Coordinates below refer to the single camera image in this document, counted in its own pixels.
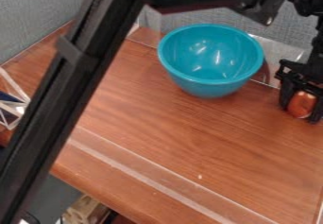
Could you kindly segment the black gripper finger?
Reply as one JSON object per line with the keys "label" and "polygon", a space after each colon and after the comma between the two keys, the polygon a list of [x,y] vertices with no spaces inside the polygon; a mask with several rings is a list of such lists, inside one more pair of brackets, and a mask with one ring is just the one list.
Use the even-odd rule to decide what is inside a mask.
{"label": "black gripper finger", "polygon": [[279,94],[279,104],[283,109],[288,107],[288,103],[292,96],[294,96],[294,80],[291,78],[283,78],[280,94]]}
{"label": "black gripper finger", "polygon": [[308,121],[315,124],[323,118],[323,96],[311,95],[311,98],[315,100],[315,104],[312,107],[311,116],[310,116]]}

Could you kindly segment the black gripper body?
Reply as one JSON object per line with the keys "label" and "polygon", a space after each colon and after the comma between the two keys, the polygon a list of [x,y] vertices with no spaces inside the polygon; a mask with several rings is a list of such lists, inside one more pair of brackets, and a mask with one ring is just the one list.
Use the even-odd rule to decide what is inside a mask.
{"label": "black gripper body", "polygon": [[314,95],[323,95],[323,61],[315,60],[300,63],[291,60],[279,61],[275,77],[280,80],[294,80],[294,91],[306,91]]}

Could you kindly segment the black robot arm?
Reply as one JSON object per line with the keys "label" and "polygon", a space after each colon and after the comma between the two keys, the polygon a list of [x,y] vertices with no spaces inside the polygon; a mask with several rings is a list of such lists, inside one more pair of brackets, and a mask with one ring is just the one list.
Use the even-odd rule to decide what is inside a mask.
{"label": "black robot arm", "polygon": [[270,25],[284,2],[302,16],[316,16],[318,34],[306,63],[282,60],[279,103],[295,91],[316,97],[310,120],[323,118],[323,0],[84,0],[77,19],[57,40],[57,53],[13,132],[0,150],[0,224],[19,224],[67,138],[103,80],[144,6],[162,13],[228,8]]}

